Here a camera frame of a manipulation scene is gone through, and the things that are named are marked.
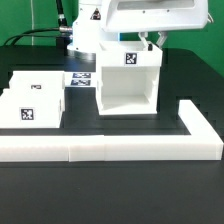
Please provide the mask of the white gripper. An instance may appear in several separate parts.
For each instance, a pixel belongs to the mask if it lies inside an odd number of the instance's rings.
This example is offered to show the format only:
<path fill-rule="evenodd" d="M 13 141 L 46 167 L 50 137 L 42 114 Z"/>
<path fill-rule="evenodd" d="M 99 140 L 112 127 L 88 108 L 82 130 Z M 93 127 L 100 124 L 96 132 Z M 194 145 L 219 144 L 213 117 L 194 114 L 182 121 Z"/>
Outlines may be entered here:
<path fill-rule="evenodd" d="M 106 32 L 132 33 L 152 51 L 147 32 L 159 32 L 156 45 L 162 48 L 166 31 L 202 29 L 207 23 L 208 0 L 102 0 L 101 27 Z"/>

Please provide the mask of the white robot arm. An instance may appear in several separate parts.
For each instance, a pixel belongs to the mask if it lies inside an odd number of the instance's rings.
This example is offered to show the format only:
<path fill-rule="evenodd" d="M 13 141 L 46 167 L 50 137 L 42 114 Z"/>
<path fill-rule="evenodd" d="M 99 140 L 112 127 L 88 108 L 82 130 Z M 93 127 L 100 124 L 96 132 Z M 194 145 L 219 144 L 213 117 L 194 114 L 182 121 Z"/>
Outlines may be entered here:
<path fill-rule="evenodd" d="M 213 18 L 208 0 L 79 0 L 68 52 L 96 60 L 98 43 L 118 41 L 121 33 L 138 33 L 141 39 L 158 32 L 161 48 L 169 31 L 203 29 Z"/>

